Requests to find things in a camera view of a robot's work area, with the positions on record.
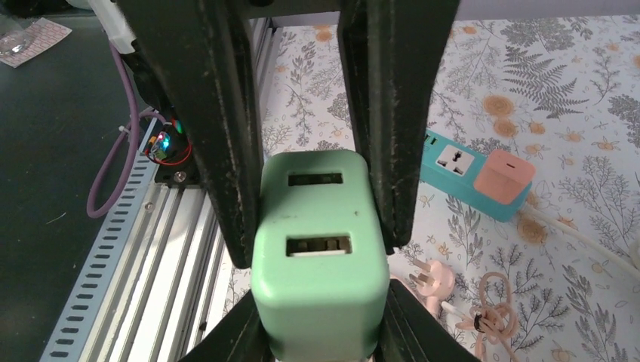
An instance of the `mint green usb charger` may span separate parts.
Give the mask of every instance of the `mint green usb charger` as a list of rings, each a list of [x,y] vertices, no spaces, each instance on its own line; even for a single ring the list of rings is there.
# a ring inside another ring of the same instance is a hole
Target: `mint green usb charger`
[[[251,291],[273,354],[357,360],[377,344],[389,266],[365,160],[348,150],[270,158]]]

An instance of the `power strip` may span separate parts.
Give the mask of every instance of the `power strip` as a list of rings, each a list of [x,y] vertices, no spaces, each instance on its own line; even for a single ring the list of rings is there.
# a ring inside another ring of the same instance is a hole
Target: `power strip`
[[[511,204],[501,204],[474,187],[486,161],[487,156],[429,130],[424,141],[420,179],[495,220],[506,222],[525,202],[531,183]]]

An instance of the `pink card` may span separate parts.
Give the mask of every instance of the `pink card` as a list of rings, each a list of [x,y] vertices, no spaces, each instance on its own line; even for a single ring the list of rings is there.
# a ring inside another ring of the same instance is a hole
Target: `pink card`
[[[60,40],[64,39],[71,33],[71,29],[66,26],[54,23],[53,21],[41,18],[30,27],[26,28],[26,32],[33,35],[33,43],[19,54],[10,57],[2,57],[0,61],[17,68],[20,64],[35,57],[36,55],[53,47]]]

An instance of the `pink power plug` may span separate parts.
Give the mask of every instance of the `pink power plug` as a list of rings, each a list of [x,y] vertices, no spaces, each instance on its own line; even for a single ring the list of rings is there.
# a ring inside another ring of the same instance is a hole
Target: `pink power plug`
[[[502,149],[494,150],[473,182],[476,191],[508,205],[529,185],[536,167]]]
[[[440,312],[440,302],[454,292],[456,284],[454,271],[438,260],[421,262],[414,259],[414,265],[421,268],[424,273],[420,273],[417,277],[409,275],[409,278],[416,284],[417,292],[426,297],[426,310],[436,318]]]

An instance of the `green led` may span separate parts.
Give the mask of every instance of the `green led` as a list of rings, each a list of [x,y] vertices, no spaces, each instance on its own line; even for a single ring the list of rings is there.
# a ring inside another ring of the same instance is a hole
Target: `green led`
[[[178,131],[178,133],[182,133],[182,125],[178,120],[176,120],[176,130]]]

